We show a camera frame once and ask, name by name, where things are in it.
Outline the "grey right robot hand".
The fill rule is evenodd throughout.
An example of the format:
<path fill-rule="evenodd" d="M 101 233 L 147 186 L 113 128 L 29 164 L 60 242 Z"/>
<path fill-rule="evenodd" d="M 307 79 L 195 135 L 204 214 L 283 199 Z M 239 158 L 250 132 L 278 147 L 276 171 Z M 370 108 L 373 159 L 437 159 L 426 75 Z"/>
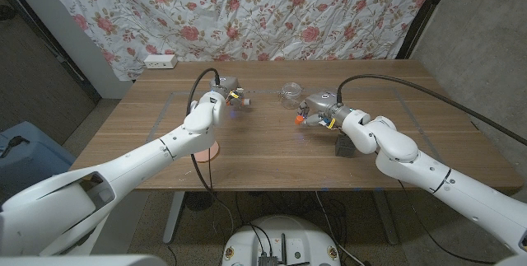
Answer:
<path fill-rule="evenodd" d="M 306 97 L 297 109 L 295 124 L 304 126 L 322 125 L 326 128 L 341 128 L 352 110 L 337 102 L 337 94 L 323 91 Z"/>

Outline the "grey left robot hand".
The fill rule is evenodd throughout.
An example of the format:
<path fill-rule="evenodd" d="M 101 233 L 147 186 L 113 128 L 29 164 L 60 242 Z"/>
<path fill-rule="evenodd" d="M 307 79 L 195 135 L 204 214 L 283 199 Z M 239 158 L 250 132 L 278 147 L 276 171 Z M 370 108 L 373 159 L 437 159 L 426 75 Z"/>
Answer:
<path fill-rule="evenodd" d="M 212 91 L 222 94 L 226 99 L 226 104 L 240 108 L 249 106 L 250 99 L 245 97 L 245 89 L 241 87 L 237 77 L 219 77 L 219 84 L 215 79 L 209 82 Z"/>

